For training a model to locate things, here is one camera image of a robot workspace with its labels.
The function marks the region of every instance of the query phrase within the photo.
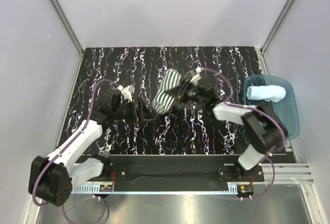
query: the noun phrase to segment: striped cloth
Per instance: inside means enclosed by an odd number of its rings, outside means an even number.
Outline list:
[[[180,85],[183,79],[183,76],[173,68],[170,68],[166,72],[160,83],[157,94],[152,102],[152,107],[155,109],[157,114],[163,115],[170,110],[175,97],[165,93],[165,91]]]

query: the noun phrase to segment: white towel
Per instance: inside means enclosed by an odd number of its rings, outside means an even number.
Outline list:
[[[286,91],[281,86],[249,86],[246,97],[250,100],[278,102],[285,97]]]

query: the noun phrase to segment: black marble-patterned mat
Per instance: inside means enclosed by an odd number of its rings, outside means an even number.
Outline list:
[[[60,145],[87,117],[96,82],[111,79],[123,86],[134,85],[135,96],[147,107],[156,95],[167,69],[181,74],[196,67],[222,72],[232,83],[233,103],[243,102],[244,80],[260,74],[253,47],[104,47],[88,48],[80,67]],[[226,84],[203,73],[219,95],[229,95]],[[107,150],[111,154],[228,154],[241,153],[248,145],[244,128],[230,122],[210,121],[194,103],[179,105],[156,120],[141,124],[116,121],[94,142],[88,153]]]

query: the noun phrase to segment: blue plastic tray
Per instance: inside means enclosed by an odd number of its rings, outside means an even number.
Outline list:
[[[277,85],[284,87],[286,91],[286,96],[284,99],[274,102],[265,102],[265,101],[255,101],[249,100],[246,97],[246,90],[249,86],[268,86],[268,85]],[[249,76],[244,82],[244,104],[245,105],[259,105],[262,103],[270,103],[273,107],[275,113],[278,115],[282,123],[288,129],[288,140],[292,140],[297,137],[299,134],[299,118],[297,107],[294,98],[293,88],[289,82],[285,79],[269,76],[269,75],[260,75],[255,74]]]

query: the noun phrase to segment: white wall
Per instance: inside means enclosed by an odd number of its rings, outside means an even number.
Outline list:
[[[300,120],[299,158],[310,165],[330,221],[330,0],[296,0],[269,49],[273,75],[294,88]]]
[[[0,0],[0,216],[21,224],[29,171],[53,144],[78,53],[49,0]]]
[[[59,0],[82,46],[262,46],[286,0]]]

